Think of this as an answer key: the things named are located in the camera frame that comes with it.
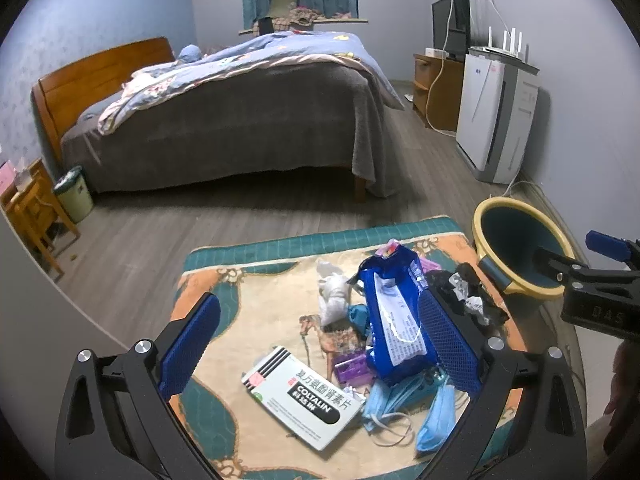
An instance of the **pink sticker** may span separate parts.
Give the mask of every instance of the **pink sticker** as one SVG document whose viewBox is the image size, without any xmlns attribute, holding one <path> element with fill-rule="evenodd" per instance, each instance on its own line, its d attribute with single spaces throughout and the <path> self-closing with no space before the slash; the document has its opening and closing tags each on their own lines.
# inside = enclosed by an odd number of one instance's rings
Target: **pink sticker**
<svg viewBox="0 0 640 480">
<path fill-rule="evenodd" d="M 255 372 L 249 377 L 249 384 L 251 386 L 259 386 L 264 381 L 264 377 L 262 377 L 258 372 Z"/>
</svg>

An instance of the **bed leg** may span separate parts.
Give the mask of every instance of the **bed leg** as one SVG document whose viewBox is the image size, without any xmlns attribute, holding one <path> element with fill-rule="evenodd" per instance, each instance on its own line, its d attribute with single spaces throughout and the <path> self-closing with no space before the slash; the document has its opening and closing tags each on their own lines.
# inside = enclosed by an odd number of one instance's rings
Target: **bed leg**
<svg viewBox="0 0 640 480">
<path fill-rule="evenodd" d="M 367 181 L 364 178 L 360 176 L 354 177 L 354 198 L 357 204 L 362 204 L 367 199 L 366 185 Z"/>
</svg>

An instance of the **yellow rim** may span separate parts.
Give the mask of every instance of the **yellow rim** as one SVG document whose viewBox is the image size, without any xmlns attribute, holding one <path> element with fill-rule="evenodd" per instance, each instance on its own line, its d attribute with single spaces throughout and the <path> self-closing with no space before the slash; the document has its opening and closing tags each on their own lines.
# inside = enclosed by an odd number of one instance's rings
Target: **yellow rim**
<svg viewBox="0 0 640 480">
<path fill-rule="evenodd" d="M 574 250 L 569 243 L 569 240 L 564 236 L 564 233 L 559 229 L 559 227 L 545 214 L 538 211 L 536 208 L 530 206 L 527 203 L 521 202 L 520 200 L 516 200 L 513 198 L 489 198 L 482 202 L 478 208 L 476 208 L 476 212 L 474 213 L 474 222 L 472 226 L 472 231 L 474 234 L 474 240 L 476 241 L 476 248 L 478 249 L 478 256 L 482 259 L 486 254 L 494 261 L 494 263 L 500 268 L 502 272 L 504 272 L 513 282 L 510 286 L 505 290 L 506 293 L 511 292 L 522 292 L 524 294 L 529 294 L 530 296 L 535 296 L 542 300 L 546 300 L 548 298 L 556 298 L 564 292 L 564 286 L 556 286 L 554 288 L 546 288 L 539 285 L 534 285 L 533 283 L 528 282 L 523 277 L 517 275 L 513 272 L 509 267 L 507 267 L 500 258 L 495 254 L 494 250 L 489 247 L 489 244 L 484 238 L 484 234 L 482 233 L 481 228 L 481 219 L 482 215 L 492 209 L 494 207 L 511 207 L 515 209 L 519 209 L 520 211 L 524 211 L 529 215 L 533 216 L 540 222 L 542 222 L 549 231 L 553 234 L 553 236 L 558 240 L 558 243 L 562 247 L 564 254 L 570 258 L 574 258 Z"/>
</svg>

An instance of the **white appliance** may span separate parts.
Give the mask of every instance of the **white appliance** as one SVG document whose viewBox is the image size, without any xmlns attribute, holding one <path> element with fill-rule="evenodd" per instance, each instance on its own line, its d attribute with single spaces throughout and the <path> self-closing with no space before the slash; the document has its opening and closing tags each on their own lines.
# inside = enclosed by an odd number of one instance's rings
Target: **white appliance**
<svg viewBox="0 0 640 480">
<path fill-rule="evenodd" d="M 508 184 L 518 174 L 539 86 L 538 69 L 517 57 L 469 50 L 456 140 L 476 179 Z"/>
</svg>

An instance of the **plaid cloth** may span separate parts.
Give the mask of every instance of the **plaid cloth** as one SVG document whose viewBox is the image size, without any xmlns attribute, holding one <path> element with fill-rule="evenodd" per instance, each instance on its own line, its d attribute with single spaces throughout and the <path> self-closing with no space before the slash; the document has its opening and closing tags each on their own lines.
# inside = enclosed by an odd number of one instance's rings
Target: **plaid cloth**
<svg viewBox="0 0 640 480">
<path fill-rule="evenodd" d="M 306 7 L 297 7 L 295 9 L 292 9 L 286 18 L 272 18 L 271 23 L 273 23 L 274 32 L 281 32 L 283 30 L 296 28 L 292 27 L 292 24 L 309 27 L 312 25 L 316 18 L 324 18 L 319 10 L 307 9 Z M 253 34 L 254 38 L 260 36 L 260 31 L 258 30 L 258 22 L 254 22 Z"/>
</svg>

